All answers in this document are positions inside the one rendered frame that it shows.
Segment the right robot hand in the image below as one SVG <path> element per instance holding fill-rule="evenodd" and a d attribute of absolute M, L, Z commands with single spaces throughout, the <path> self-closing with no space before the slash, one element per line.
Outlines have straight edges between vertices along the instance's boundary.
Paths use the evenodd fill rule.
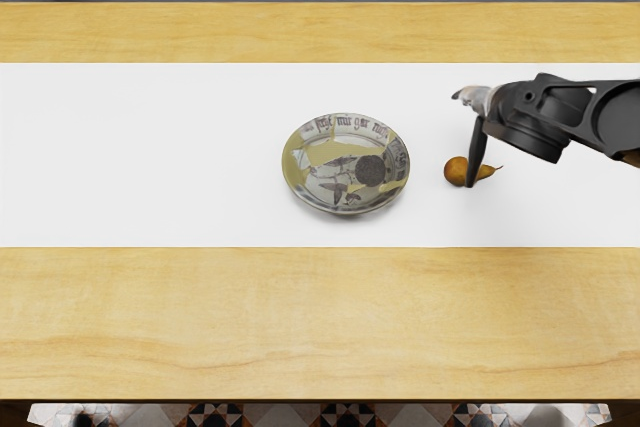
<path fill-rule="evenodd" d="M 469 146 L 468 166 L 465 186 L 475 185 L 484 158 L 488 136 L 484 132 L 484 123 L 489 111 L 489 103 L 494 89 L 487 86 L 466 86 L 451 95 L 452 100 L 460 100 L 476 114 L 476 120 Z"/>

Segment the patterned grey plate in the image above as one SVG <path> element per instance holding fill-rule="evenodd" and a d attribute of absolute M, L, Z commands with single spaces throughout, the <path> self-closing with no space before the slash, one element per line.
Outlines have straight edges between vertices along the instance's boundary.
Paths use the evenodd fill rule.
<path fill-rule="evenodd" d="M 306 204 L 358 215 L 392 202 L 410 173 L 409 151 L 383 122 L 358 113 L 330 113 L 296 129 L 281 156 L 285 181 Z"/>

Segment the brown pear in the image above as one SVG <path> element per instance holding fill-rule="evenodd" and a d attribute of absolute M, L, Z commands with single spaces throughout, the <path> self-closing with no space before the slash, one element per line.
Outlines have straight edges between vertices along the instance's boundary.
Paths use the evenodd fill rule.
<path fill-rule="evenodd" d="M 466 185 L 466 174 L 468 169 L 468 160 L 463 156 L 450 158 L 444 165 L 443 175 L 445 179 L 456 187 L 464 187 Z M 476 176 L 476 181 L 484 180 L 492 176 L 501 166 L 494 167 L 482 164 Z"/>

